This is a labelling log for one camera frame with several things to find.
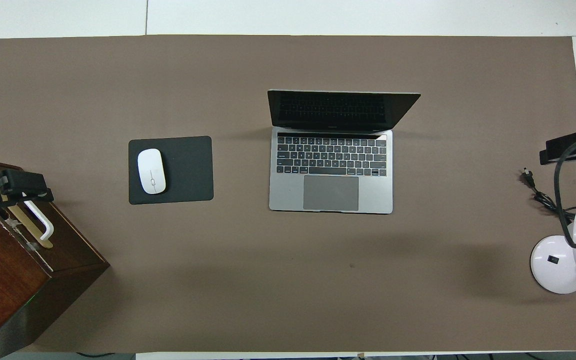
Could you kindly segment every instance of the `laptop screen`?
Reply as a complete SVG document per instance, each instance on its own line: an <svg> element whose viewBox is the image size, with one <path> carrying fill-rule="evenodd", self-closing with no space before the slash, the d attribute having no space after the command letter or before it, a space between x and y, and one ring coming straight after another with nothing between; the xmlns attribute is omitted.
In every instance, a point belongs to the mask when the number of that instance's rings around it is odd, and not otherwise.
<svg viewBox="0 0 576 360"><path fill-rule="evenodd" d="M393 129L420 93L268 90L272 125L311 130Z"/></svg>

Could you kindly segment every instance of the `laptop trackpad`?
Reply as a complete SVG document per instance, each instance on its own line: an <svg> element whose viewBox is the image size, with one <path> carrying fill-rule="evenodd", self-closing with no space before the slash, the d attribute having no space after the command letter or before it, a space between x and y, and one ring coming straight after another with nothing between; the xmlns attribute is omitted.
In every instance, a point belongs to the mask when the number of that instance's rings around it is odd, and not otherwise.
<svg viewBox="0 0 576 360"><path fill-rule="evenodd" d="M359 178L304 176L303 209L356 212L359 210Z"/></svg>

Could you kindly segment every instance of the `mouse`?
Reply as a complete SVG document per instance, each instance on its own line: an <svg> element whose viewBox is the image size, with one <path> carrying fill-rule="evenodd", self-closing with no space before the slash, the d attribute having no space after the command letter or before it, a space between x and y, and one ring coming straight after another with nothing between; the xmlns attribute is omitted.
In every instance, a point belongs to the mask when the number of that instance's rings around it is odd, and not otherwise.
<svg viewBox="0 0 576 360"><path fill-rule="evenodd" d="M162 153L156 148L147 148L137 155L137 169L141 187L147 194L160 194L166 190L166 177Z"/></svg>

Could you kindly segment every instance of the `white handle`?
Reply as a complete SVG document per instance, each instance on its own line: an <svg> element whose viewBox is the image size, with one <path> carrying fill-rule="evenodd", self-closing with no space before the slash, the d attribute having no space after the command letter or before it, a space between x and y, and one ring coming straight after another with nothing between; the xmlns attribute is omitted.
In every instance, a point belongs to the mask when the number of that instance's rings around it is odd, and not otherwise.
<svg viewBox="0 0 576 360"><path fill-rule="evenodd" d="M44 215L44 213L41 210L39 210L39 207L37 207L37 205L35 205L35 203L33 203L30 200L24 201L23 203L26 205L26 207L28 207L30 209L30 211L34 214L34 216L36 216L37 219L39 219L39 221L41 221L43 226L46 227L46 231L44 231L43 234L41 235L41 240L48 240L48 238L50 238L53 235L53 231L55 231L55 227L53 226L53 223L50 222L50 220L46 217L46 215Z"/></svg>

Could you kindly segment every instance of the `silver laptop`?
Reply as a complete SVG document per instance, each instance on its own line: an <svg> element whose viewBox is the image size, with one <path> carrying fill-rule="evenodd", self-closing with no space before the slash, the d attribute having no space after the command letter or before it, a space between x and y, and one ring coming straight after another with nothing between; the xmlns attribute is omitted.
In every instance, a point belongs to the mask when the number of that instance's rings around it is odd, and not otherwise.
<svg viewBox="0 0 576 360"><path fill-rule="evenodd" d="M270 209L393 212L393 127L419 93L270 89Z"/></svg>

